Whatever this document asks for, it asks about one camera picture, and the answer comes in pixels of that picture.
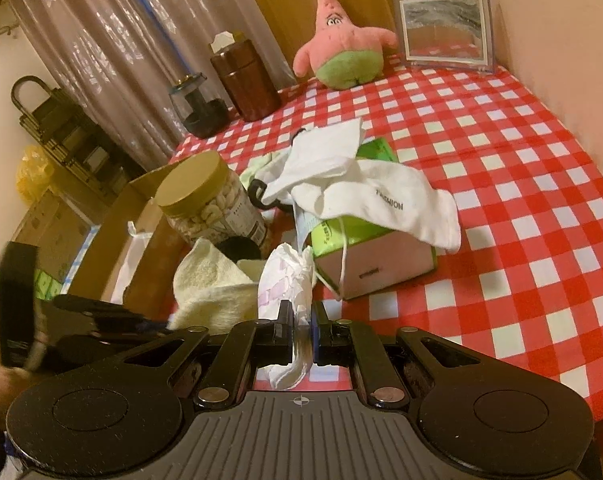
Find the plastic jar gold lid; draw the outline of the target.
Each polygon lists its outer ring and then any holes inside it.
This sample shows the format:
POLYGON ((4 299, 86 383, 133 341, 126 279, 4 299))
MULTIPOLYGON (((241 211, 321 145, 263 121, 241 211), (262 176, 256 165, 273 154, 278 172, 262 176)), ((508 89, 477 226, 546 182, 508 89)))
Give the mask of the plastic jar gold lid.
POLYGON ((245 237, 266 256, 270 234, 239 176, 214 151, 184 159, 172 168, 154 196, 167 222, 189 244, 205 238, 219 244, 245 237))

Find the yellow plastic bag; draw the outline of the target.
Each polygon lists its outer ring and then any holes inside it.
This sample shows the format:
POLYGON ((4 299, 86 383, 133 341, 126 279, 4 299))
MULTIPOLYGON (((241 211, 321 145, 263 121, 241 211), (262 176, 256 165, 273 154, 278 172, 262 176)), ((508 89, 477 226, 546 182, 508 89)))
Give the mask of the yellow plastic bag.
POLYGON ((15 187, 23 202, 30 206, 47 191, 54 175, 54 166, 39 145, 29 145, 18 164, 15 187))

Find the green tissue pack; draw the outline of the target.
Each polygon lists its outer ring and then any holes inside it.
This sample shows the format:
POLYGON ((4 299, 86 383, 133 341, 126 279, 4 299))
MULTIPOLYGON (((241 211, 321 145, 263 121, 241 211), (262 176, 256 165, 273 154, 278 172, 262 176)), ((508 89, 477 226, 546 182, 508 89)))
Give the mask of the green tissue pack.
POLYGON ((437 268, 433 247, 355 217, 319 221, 308 242, 320 280, 341 299, 369 295, 437 268))

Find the pink starfish plush toy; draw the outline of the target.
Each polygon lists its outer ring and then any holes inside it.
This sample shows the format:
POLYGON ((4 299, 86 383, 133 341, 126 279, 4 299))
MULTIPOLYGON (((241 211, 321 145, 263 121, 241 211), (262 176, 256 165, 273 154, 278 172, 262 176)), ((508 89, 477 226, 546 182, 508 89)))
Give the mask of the pink starfish plush toy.
POLYGON ((367 84, 384 70, 384 50, 397 49, 396 32, 352 23, 338 0, 317 0, 315 35, 293 60, 298 78, 310 72, 327 88, 347 90, 367 84))

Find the cream fluffy towel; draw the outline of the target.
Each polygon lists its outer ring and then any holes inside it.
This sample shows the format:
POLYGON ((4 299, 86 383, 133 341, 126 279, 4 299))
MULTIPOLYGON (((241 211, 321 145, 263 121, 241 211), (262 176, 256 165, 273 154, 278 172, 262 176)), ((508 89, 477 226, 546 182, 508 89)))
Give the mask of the cream fluffy towel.
POLYGON ((169 330, 204 326, 212 335, 229 333, 258 318, 258 283, 266 261, 231 261, 209 240, 200 238, 180 262, 172 289, 177 309, 169 330))

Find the white sock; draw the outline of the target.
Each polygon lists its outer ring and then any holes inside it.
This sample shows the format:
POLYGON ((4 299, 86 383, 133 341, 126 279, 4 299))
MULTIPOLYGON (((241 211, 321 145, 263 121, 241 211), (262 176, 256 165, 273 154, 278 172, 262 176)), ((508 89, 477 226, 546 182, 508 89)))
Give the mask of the white sock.
POLYGON ((353 217, 446 252, 461 247, 452 194, 432 188, 423 172, 399 162, 357 158, 344 174, 309 179, 294 186, 291 195, 297 206, 321 220, 353 217))

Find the red white checkered tablecloth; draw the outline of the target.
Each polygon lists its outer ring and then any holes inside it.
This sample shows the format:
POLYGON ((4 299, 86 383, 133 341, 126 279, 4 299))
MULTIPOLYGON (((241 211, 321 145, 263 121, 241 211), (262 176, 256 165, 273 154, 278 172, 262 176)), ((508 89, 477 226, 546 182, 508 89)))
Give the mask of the red white checkered tablecloth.
POLYGON ((315 296, 331 318, 382 334, 413 325, 563 382, 603 419, 603 176, 574 136, 506 70, 407 70, 371 84, 286 89, 260 122, 187 138, 183 159, 219 153, 235 170, 301 128, 359 118, 457 203, 461 249, 434 272, 370 296, 315 296))

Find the clear acrylic picture frame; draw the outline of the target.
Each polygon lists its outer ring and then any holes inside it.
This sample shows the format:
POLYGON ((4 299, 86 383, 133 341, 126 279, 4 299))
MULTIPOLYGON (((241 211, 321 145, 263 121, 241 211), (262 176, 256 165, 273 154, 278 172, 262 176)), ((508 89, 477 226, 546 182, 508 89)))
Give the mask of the clear acrylic picture frame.
POLYGON ((493 73, 490 0, 393 0, 402 62, 493 73))

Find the beige curtain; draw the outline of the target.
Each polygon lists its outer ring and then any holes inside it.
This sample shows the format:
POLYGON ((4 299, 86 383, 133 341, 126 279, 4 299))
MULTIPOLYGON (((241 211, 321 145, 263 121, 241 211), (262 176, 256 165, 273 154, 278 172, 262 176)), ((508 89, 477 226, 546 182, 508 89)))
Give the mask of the beige curtain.
POLYGON ((295 81, 255 0, 8 1, 55 81, 145 170, 187 134, 169 99, 179 80, 201 72, 227 94, 210 64, 219 32, 244 32, 277 87, 295 81))

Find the blue face mask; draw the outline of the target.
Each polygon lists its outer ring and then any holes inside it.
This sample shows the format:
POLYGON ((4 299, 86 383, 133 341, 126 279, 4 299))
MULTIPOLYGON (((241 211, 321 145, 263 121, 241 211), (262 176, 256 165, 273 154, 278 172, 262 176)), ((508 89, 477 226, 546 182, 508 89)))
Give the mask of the blue face mask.
MULTIPOLYGON (((300 206, 293 205, 293 214, 295 220, 296 232, 296 247, 299 252, 303 252, 303 248, 311 245, 311 233, 317 226, 321 226, 323 220, 313 216, 310 212, 304 211, 300 206)), ((341 230, 341 249, 339 250, 338 259, 338 278, 331 278, 326 269, 322 269, 319 263, 315 263, 315 276, 318 280, 330 289, 331 292, 338 298, 345 298, 345 284, 347 271, 348 257, 348 237, 346 234, 344 218, 337 219, 339 229, 341 230)))

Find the cardboard carton on floor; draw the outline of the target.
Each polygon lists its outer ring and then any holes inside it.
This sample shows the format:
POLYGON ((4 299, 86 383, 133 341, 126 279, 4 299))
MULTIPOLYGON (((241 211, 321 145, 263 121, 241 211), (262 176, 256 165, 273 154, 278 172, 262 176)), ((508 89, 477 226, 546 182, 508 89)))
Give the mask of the cardboard carton on floor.
POLYGON ((26 212, 12 240, 37 246, 40 269, 64 283, 91 228, 65 200, 47 190, 26 212))

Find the brown cardboard box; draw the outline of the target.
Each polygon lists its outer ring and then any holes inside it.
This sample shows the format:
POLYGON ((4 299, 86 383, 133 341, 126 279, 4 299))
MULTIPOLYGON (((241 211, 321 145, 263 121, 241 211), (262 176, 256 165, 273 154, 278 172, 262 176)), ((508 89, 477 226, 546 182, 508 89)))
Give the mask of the brown cardboard box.
POLYGON ((134 242, 128 232, 133 223, 149 233, 141 259, 124 286, 123 304, 132 312, 166 321, 176 308, 172 280, 190 246, 169 226, 163 211, 154 204, 160 183, 177 166, 169 164, 129 182, 106 214, 70 283, 71 295, 110 301, 119 271, 134 242))

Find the dark glass grinder jar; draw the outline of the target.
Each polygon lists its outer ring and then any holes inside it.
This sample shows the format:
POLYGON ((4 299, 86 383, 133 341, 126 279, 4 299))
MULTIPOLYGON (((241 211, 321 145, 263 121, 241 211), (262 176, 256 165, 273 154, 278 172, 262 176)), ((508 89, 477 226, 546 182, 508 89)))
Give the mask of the dark glass grinder jar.
POLYGON ((184 128, 198 139, 209 139, 230 124, 227 103, 217 96, 206 76, 189 74, 169 91, 184 128))

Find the brown cylindrical canister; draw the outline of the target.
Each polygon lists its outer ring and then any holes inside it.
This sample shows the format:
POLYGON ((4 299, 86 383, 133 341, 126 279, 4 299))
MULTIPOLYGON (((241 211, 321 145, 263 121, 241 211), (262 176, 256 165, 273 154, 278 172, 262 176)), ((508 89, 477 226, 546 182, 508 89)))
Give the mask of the brown cylindrical canister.
POLYGON ((245 122, 257 122, 281 106, 278 90, 251 40, 222 48, 212 57, 212 64, 245 122))

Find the dark folding cart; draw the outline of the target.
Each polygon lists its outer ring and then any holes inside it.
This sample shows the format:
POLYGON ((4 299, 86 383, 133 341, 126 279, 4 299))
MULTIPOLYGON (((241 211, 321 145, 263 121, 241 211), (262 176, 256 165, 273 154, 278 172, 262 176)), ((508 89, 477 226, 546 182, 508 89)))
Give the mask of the dark folding cart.
POLYGON ((62 89, 27 75, 14 82, 11 101, 21 113, 20 125, 30 136, 104 203, 113 203, 129 182, 143 176, 138 162, 62 89), (36 84, 47 93, 47 99, 34 110, 20 100, 25 84, 36 84))

